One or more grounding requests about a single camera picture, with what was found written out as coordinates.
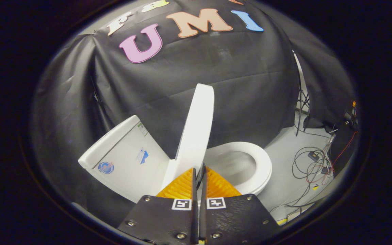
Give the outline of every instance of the toilet tank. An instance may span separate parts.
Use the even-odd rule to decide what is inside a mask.
[[[137,116],[107,132],[78,159],[97,180],[135,203],[158,194],[169,161]]]

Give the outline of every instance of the foam letter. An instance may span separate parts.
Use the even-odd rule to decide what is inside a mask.
[[[264,31],[263,28],[259,27],[254,20],[252,20],[249,17],[249,14],[246,12],[241,12],[241,11],[231,11],[233,14],[238,15],[238,17],[240,17],[241,20],[244,21],[244,23],[246,23],[246,28],[251,30],[251,31]]]
[[[150,3],[146,6],[143,7],[142,12],[148,12],[151,11],[152,9],[156,9],[165,5],[168,5],[169,3],[166,2],[165,0],[160,0],[160,1],[156,1],[153,3]]]
[[[233,2],[233,3],[238,3],[238,4],[240,4],[240,5],[244,5],[243,3],[237,2],[237,1],[235,1],[235,0],[228,0],[228,1]]]
[[[173,19],[178,25],[181,32],[178,37],[191,37],[198,34],[197,30],[193,30],[190,25],[198,28],[203,32],[208,31],[208,22],[211,23],[211,30],[213,31],[230,31],[232,26],[229,26],[217,13],[217,9],[201,9],[199,17],[186,12],[177,12],[166,16],[168,19]]]
[[[152,58],[158,53],[158,51],[160,51],[163,45],[163,41],[157,32],[157,26],[158,24],[152,24],[140,31],[140,33],[146,33],[149,37],[149,40],[151,40],[152,46],[148,50],[141,52],[137,48],[137,45],[134,42],[136,35],[128,37],[119,45],[120,48],[123,48],[123,51],[125,52],[129,61],[133,63],[140,63]]]
[[[131,12],[127,12],[120,16],[118,19],[114,20],[112,23],[110,23],[108,28],[110,28],[109,35],[113,34],[115,31],[117,31],[119,28],[121,28],[124,24],[124,22],[128,19],[128,16],[131,15]]]

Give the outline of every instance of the blue letter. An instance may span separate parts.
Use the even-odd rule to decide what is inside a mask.
[[[251,30],[251,31],[264,31],[263,28],[259,27],[250,17],[249,14],[246,12],[241,12],[241,11],[231,11],[231,13],[238,15],[241,20],[246,23],[246,28]]]

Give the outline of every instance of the blue logo sticker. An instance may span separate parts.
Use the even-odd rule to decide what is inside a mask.
[[[144,164],[144,163],[145,163],[145,160],[146,160],[146,157],[149,157],[149,154],[148,154],[148,152],[142,147],[142,148],[140,149],[140,151],[138,152],[137,161],[138,161],[140,164]]]
[[[143,154],[142,162],[141,162],[140,164],[143,164],[143,163],[145,163],[145,159],[146,159],[146,157],[149,157],[149,155],[148,155],[148,152],[147,152],[147,151],[145,151],[145,153]]]
[[[98,166],[99,172],[103,172],[104,174],[111,174],[114,171],[113,163],[103,162]]]

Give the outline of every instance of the letter m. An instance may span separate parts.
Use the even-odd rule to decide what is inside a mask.
[[[232,26],[229,26],[217,13],[217,9],[201,9],[199,17],[186,12],[177,12],[166,16],[168,19],[173,19],[178,25],[181,32],[178,37],[191,37],[198,34],[190,25],[198,28],[203,32],[208,32],[208,22],[211,23],[211,30],[213,31],[230,31]]]

